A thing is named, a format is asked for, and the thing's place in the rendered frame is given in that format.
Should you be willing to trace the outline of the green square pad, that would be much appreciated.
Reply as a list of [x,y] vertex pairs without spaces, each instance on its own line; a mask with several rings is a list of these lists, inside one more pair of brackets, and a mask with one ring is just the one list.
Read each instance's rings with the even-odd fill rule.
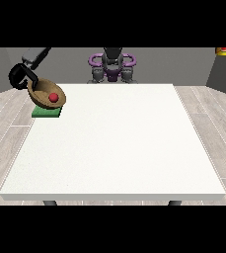
[[58,118],[60,116],[62,108],[56,109],[44,109],[36,106],[32,111],[33,118]]

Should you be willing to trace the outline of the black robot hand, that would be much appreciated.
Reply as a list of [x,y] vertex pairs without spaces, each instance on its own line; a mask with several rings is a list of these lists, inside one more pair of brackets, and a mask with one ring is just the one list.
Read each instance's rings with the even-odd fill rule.
[[18,90],[28,88],[28,80],[25,77],[32,81],[32,88],[35,89],[38,77],[24,63],[17,63],[8,74],[10,84]]

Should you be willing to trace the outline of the brown wooden bowl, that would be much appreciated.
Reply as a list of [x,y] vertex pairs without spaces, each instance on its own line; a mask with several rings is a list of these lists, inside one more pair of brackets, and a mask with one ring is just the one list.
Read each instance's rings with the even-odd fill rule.
[[[62,107],[66,103],[66,96],[63,90],[53,83],[44,78],[38,80],[36,88],[32,87],[33,82],[28,83],[28,92],[32,101],[44,109],[56,109]],[[53,103],[49,101],[49,95],[55,93],[58,95],[58,100]]]

